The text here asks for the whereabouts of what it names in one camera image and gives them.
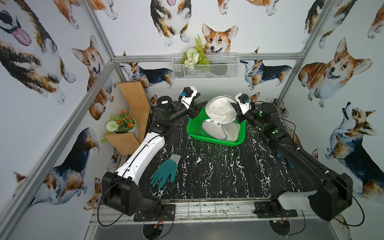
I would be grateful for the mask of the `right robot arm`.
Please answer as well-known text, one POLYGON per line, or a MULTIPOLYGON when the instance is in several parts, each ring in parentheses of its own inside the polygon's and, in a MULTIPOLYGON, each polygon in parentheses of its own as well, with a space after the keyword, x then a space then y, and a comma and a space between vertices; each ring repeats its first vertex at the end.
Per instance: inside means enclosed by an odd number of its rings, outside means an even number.
POLYGON ((247 121, 256 128, 261 140, 312 185, 309 192, 281 192, 272 198, 278 210, 309 211, 325 221, 330 221, 353 203, 353 181, 347 174, 337 174, 321 164, 312 155, 297 146, 282 125, 277 108, 262 103, 253 110, 249 103, 233 103, 237 120, 247 121))

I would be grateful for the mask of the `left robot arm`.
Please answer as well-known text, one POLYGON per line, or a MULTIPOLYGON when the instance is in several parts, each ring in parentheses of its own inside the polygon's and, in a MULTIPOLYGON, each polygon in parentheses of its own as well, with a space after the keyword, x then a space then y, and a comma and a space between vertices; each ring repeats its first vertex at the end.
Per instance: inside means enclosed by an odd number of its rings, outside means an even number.
POLYGON ((169 96, 158 99, 155 108, 155 120, 151 124, 145 139, 125 164, 114 173, 107 172, 102 178, 101 203, 127 216, 136 213, 156 219, 162 214, 160 199, 146 197, 139 189, 144 170, 157 152, 165 145, 169 129, 179 119, 199 116, 206 102, 198 101, 200 93, 188 94, 183 91, 177 101, 169 96))

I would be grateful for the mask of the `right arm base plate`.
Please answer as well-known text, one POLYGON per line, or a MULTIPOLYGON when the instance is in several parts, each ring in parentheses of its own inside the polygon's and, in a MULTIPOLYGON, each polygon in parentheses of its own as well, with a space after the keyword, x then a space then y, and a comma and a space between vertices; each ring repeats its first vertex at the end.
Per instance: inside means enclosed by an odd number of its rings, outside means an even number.
POLYGON ((254 206, 255 206, 254 214, 256 214, 260 219, 298 217, 297 211, 285 210, 276 201, 255 202, 254 206))

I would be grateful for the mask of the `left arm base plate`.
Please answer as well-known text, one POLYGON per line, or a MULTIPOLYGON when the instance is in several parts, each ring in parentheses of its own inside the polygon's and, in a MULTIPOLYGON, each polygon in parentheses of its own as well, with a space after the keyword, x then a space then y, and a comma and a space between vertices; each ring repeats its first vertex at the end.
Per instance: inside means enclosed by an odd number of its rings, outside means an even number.
POLYGON ((134 215, 134 222, 172 222, 175 219, 175 213, 175 204, 160 204, 152 212, 137 212, 134 215))

